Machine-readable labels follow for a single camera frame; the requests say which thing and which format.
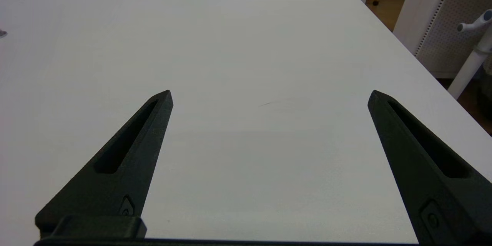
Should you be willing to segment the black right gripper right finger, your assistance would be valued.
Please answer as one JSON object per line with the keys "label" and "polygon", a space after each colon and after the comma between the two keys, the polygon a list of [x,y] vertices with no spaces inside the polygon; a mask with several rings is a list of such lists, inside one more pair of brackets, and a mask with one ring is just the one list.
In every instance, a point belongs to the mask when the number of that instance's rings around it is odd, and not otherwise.
{"label": "black right gripper right finger", "polygon": [[418,242],[490,245],[491,182],[390,95],[367,106]]}

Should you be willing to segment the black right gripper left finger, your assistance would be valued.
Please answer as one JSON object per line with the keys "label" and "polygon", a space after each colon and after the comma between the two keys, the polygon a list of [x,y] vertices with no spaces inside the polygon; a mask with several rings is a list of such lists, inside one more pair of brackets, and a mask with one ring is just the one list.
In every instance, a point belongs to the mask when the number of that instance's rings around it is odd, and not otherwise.
{"label": "black right gripper left finger", "polygon": [[173,109],[153,95],[37,213],[40,236],[139,237],[141,215]]}

